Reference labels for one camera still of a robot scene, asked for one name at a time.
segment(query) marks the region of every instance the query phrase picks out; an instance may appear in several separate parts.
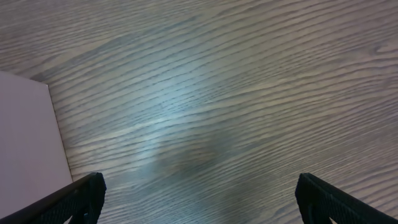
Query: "black object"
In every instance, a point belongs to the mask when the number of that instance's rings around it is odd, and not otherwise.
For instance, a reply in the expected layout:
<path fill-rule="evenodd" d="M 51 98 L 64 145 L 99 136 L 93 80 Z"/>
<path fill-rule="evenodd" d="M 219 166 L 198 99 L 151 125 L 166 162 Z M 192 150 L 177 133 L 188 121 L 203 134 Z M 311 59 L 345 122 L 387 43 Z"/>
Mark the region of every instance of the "black object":
<path fill-rule="evenodd" d="M 304 224 L 398 224 L 312 174 L 300 174 L 295 195 Z"/>
<path fill-rule="evenodd" d="M 101 173 L 91 173 L 28 207 L 0 219 L 0 224 L 94 224 L 105 198 Z"/>

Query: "wooden table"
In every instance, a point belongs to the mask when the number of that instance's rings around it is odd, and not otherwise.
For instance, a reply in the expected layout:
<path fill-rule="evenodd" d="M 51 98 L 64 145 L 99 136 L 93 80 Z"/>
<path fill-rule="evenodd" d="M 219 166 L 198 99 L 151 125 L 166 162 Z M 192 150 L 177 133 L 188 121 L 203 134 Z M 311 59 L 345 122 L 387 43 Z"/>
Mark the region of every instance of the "wooden table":
<path fill-rule="evenodd" d="M 301 223 L 311 172 L 398 218 L 398 1 L 2 2 L 100 223 Z"/>

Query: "wood grain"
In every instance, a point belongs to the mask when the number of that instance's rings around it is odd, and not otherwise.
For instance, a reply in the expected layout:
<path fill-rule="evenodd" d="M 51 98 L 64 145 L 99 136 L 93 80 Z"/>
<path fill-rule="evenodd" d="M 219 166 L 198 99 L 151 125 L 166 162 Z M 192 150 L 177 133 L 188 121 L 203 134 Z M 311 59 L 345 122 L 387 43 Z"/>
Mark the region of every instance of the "wood grain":
<path fill-rule="evenodd" d="M 6 1 L 100 223 L 301 223 L 311 172 L 398 218 L 398 2 Z"/>

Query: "wooden surface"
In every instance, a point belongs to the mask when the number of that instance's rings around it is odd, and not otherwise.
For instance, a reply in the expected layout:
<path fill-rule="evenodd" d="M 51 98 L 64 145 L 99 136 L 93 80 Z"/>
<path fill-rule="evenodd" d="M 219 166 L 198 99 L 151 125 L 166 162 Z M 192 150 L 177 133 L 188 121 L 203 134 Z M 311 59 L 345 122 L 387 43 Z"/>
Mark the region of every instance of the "wooden surface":
<path fill-rule="evenodd" d="M 398 1 L 5 1 L 0 30 L 100 223 L 301 223 L 301 172 L 398 218 Z"/>

